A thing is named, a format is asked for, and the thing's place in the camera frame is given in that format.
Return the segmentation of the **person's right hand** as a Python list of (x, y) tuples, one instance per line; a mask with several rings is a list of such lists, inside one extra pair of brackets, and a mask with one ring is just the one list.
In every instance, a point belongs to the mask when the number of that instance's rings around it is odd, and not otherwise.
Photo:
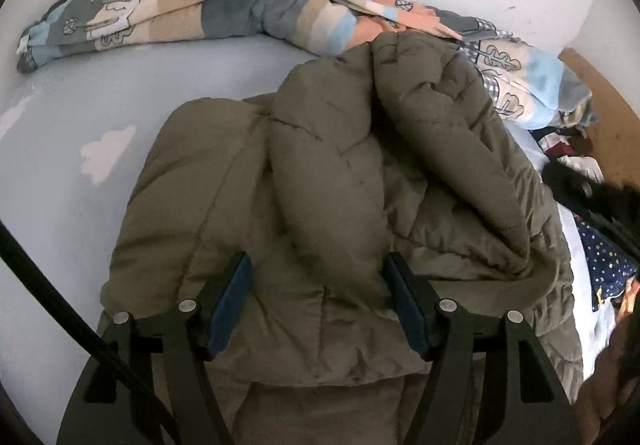
[(593, 444), (604, 421), (616, 408), (626, 402), (636, 380), (620, 385), (620, 366), (627, 348), (627, 333), (631, 317), (623, 319), (612, 332), (608, 346), (596, 360), (593, 375), (579, 390), (574, 413), (583, 444)]

